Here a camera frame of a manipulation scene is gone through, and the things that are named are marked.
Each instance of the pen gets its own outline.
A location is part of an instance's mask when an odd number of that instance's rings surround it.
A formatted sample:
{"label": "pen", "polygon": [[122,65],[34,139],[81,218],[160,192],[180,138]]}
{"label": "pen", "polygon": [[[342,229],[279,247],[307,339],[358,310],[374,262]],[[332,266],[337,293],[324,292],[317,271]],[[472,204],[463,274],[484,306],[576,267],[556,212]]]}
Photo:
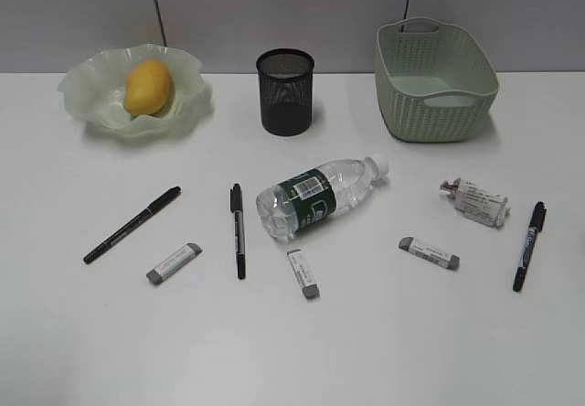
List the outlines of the pen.
{"label": "pen", "polygon": [[528,234],[526,235],[524,251],[522,252],[522,257],[520,257],[520,263],[518,264],[518,269],[516,270],[514,286],[512,287],[515,292],[520,292],[522,290],[522,285],[524,284],[524,279],[527,276],[528,265],[530,264],[530,258],[532,257],[534,245],[537,242],[538,233],[542,231],[542,226],[545,223],[546,215],[547,209],[545,208],[545,204],[538,202],[534,207],[532,219],[530,219],[530,224],[528,225]]}
{"label": "pen", "polygon": [[238,278],[246,278],[246,249],[244,247],[244,213],[241,204],[241,188],[239,184],[229,191],[229,208],[234,214],[234,233],[236,238],[236,264],[238,266]]}
{"label": "pen", "polygon": [[180,187],[174,187],[166,191],[161,197],[151,203],[146,209],[122,226],[120,229],[116,230],[106,241],[100,244],[97,248],[93,251],[88,253],[85,257],[83,257],[83,262],[86,264],[91,264],[99,257],[101,257],[105,252],[109,251],[113,245],[118,243],[118,241],[122,240],[128,234],[130,234],[133,230],[138,228],[140,225],[145,223],[149,218],[151,218],[154,214],[164,208],[166,205],[171,203],[176,197],[181,194]]}

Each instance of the white bottle cap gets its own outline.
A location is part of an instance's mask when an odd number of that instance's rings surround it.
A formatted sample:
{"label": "white bottle cap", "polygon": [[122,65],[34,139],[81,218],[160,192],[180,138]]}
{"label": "white bottle cap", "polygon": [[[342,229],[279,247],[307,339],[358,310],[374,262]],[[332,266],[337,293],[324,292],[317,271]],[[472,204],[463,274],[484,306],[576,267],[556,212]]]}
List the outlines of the white bottle cap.
{"label": "white bottle cap", "polygon": [[376,153],[368,156],[366,160],[374,164],[378,171],[374,176],[374,180],[379,180],[388,174],[388,159],[384,155]]}

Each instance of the green basket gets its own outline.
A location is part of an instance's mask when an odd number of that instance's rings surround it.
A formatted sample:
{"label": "green basket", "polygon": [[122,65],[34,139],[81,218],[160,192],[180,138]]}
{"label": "green basket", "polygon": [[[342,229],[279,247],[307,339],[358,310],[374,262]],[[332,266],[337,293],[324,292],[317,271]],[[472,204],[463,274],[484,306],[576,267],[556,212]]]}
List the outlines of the green basket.
{"label": "green basket", "polygon": [[381,27],[375,60],[382,116],[403,141],[469,137],[499,88],[492,65],[465,29],[427,17]]}

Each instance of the gray wall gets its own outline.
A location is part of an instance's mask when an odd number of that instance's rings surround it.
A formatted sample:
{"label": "gray wall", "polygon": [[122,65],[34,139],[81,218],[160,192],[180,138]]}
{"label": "gray wall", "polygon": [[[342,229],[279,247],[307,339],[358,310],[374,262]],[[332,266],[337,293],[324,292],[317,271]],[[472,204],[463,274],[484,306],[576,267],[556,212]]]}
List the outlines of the gray wall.
{"label": "gray wall", "polygon": [[205,71],[252,72],[272,48],[300,48],[321,72],[371,71],[374,33],[406,0],[159,0],[168,44]]}
{"label": "gray wall", "polygon": [[160,43],[153,0],[0,0],[0,71],[61,72],[103,49]]}
{"label": "gray wall", "polygon": [[[371,71],[376,28],[406,0],[159,0],[168,45],[204,71],[254,71],[302,48],[317,71]],[[409,16],[467,27],[498,70],[584,70],[585,0],[410,0]],[[162,43],[153,0],[0,0],[0,71],[59,72],[108,48]]]}
{"label": "gray wall", "polygon": [[409,16],[466,27],[497,70],[584,70],[585,0],[410,0]]}

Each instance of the water bottle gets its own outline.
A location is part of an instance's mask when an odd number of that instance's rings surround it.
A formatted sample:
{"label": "water bottle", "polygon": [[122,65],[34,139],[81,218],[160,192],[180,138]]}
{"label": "water bottle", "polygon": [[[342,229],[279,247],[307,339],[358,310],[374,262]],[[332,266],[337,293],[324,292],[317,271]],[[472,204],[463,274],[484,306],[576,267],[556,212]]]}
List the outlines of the water bottle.
{"label": "water bottle", "polygon": [[262,226],[274,238],[289,238],[334,212],[353,208],[372,189],[372,181],[387,174],[388,159],[383,155],[318,166],[258,195],[256,207]]}

